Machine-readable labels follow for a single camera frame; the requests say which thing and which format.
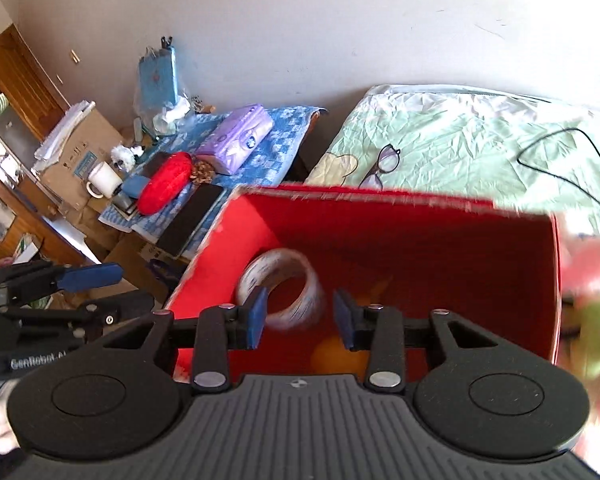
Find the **purple tissue pack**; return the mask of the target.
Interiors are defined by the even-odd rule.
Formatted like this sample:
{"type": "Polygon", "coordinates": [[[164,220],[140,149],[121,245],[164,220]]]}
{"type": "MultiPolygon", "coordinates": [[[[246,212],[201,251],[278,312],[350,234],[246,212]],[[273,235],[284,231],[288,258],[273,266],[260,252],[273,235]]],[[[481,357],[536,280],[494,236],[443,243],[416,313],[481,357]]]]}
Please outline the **purple tissue pack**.
{"type": "Polygon", "coordinates": [[[228,114],[195,151],[218,174],[236,174],[274,126],[268,111],[252,104],[228,114]]]}

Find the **wooden door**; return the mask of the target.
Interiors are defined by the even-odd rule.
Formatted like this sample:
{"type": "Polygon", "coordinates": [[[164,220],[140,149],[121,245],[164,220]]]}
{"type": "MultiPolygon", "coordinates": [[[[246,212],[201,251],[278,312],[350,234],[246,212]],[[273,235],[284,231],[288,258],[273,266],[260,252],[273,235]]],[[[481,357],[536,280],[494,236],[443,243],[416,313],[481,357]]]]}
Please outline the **wooden door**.
{"type": "Polygon", "coordinates": [[[0,34],[0,90],[40,141],[65,116],[69,104],[23,41],[15,25],[0,34]]]}

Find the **blue paper bag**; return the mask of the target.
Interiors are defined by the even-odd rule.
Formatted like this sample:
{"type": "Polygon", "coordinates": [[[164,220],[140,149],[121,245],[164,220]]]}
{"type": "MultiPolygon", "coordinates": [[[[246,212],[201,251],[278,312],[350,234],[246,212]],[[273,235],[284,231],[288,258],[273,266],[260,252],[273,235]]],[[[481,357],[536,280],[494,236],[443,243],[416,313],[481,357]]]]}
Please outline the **blue paper bag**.
{"type": "Polygon", "coordinates": [[[148,47],[138,62],[140,107],[144,110],[172,108],[178,102],[178,74],[171,36],[161,37],[160,48],[148,47]]]}

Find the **brown cardboard box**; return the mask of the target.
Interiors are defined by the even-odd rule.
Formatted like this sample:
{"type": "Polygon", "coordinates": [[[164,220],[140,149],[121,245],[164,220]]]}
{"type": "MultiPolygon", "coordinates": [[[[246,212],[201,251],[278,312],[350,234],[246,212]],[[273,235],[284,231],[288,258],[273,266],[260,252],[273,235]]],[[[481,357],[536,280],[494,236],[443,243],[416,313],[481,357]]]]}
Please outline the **brown cardboard box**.
{"type": "Polygon", "coordinates": [[[123,136],[100,114],[93,102],[70,107],[34,152],[34,174],[64,205],[82,209],[93,197],[86,181],[100,162],[110,162],[111,151],[123,136]]]}

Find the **large red cardboard box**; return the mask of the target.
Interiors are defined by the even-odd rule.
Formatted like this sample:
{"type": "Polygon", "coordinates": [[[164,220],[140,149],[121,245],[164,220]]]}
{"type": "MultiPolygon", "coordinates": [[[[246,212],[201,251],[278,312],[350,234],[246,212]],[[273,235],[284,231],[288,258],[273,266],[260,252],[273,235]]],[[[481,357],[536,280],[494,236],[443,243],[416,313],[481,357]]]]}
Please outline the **large red cardboard box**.
{"type": "Polygon", "coordinates": [[[452,311],[554,361],[559,333],[557,229],[549,214],[487,200],[356,188],[236,188],[168,306],[193,318],[235,298],[257,256],[304,255],[326,297],[348,292],[409,318],[452,311]]]}

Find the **white mug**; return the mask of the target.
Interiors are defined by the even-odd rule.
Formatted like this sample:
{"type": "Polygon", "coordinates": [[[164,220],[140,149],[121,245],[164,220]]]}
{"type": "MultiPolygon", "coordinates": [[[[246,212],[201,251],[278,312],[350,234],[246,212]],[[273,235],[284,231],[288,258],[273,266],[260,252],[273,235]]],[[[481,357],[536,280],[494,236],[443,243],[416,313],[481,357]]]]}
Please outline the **white mug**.
{"type": "Polygon", "coordinates": [[[108,162],[100,162],[90,172],[87,177],[85,187],[87,193],[96,200],[114,197],[122,185],[122,179],[112,169],[108,162]]]}

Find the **clear packing tape roll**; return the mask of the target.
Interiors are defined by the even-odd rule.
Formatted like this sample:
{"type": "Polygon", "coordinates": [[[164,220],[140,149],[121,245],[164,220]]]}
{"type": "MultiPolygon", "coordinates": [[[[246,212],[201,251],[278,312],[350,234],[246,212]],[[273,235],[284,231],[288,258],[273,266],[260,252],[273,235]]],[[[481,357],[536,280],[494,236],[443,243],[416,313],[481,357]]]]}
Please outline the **clear packing tape roll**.
{"type": "Polygon", "coordinates": [[[317,323],[324,313],[322,285],[301,252],[277,248],[257,256],[242,272],[235,298],[244,302],[258,286],[268,291],[266,326],[272,330],[305,328],[317,323]]]}

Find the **black eyeglasses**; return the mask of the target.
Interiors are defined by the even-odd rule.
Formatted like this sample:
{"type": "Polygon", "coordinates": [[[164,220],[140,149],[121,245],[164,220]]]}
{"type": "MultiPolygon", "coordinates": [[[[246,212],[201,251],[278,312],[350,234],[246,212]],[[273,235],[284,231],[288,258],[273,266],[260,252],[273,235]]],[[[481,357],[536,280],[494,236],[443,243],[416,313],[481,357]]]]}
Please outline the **black eyeglasses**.
{"type": "Polygon", "coordinates": [[[372,168],[366,172],[365,177],[358,185],[359,188],[366,190],[381,191],[384,188],[382,177],[391,174],[401,161],[401,151],[392,144],[386,144],[378,153],[376,162],[372,168]]]}

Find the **pink green plush toy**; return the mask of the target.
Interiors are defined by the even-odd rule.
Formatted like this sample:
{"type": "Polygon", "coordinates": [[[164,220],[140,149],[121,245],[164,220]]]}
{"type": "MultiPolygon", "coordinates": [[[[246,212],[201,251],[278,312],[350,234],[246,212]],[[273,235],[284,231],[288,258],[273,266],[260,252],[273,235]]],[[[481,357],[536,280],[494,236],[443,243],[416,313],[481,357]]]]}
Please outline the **pink green plush toy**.
{"type": "Polygon", "coordinates": [[[559,364],[582,382],[591,403],[576,453],[600,471],[600,237],[560,241],[560,294],[559,364]]]}

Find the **black tablet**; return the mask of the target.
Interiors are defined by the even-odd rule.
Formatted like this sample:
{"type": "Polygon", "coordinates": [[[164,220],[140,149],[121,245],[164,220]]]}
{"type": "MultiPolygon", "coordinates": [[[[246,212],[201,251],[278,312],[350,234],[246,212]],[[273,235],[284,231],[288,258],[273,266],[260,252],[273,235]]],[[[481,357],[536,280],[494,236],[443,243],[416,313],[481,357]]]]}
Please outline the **black tablet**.
{"type": "Polygon", "coordinates": [[[156,247],[173,258],[185,252],[204,219],[223,195],[224,190],[212,183],[201,183],[190,194],[171,223],[158,238],[156,247]]]}

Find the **light green bed sheet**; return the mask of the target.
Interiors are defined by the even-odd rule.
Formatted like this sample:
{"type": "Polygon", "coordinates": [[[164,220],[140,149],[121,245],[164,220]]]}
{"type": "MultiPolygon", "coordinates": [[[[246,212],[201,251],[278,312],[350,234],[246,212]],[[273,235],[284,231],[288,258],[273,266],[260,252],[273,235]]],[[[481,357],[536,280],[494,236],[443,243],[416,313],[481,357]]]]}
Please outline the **light green bed sheet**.
{"type": "Polygon", "coordinates": [[[568,232],[600,235],[600,113],[474,87],[384,84],[365,93],[306,180],[358,186],[386,144],[401,161],[384,188],[559,212],[568,232]]]}

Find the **red oval pouch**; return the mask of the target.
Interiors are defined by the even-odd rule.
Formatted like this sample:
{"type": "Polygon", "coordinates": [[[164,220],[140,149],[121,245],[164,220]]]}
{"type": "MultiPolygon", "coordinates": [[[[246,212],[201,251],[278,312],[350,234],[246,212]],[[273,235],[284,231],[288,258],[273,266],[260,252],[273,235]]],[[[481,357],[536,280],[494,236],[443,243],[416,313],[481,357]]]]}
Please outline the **red oval pouch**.
{"type": "Polygon", "coordinates": [[[174,200],[189,182],[193,159],[186,152],[172,154],[149,179],[137,200],[142,216],[152,216],[174,200]]]}

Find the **blue checkered cloth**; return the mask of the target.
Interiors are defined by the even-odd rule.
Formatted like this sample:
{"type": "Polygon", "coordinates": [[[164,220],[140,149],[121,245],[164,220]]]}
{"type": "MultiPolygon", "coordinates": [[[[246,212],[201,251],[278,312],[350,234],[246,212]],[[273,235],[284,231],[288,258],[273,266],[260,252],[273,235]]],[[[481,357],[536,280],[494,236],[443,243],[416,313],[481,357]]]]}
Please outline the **blue checkered cloth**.
{"type": "MultiPolygon", "coordinates": [[[[299,154],[300,146],[306,135],[324,111],[323,107],[316,106],[274,107],[268,110],[268,114],[274,120],[273,129],[247,158],[237,174],[234,176],[218,174],[213,179],[213,183],[223,189],[223,194],[192,235],[184,252],[186,258],[193,258],[196,254],[197,248],[211,229],[215,217],[221,211],[224,202],[235,186],[242,184],[276,186],[283,182],[294,159],[299,154]]],[[[140,158],[140,164],[136,166],[132,174],[140,174],[146,164],[159,152],[192,154],[225,117],[224,114],[195,116],[193,125],[185,132],[176,136],[167,136],[152,146],[148,153],[140,158]]],[[[125,219],[114,206],[109,205],[99,215],[99,222],[123,233],[135,232],[140,234],[144,240],[155,243],[192,193],[193,187],[190,184],[186,185],[178,197],[158,214],[149,217],[137,214],[130,220],[125,219]]]]}

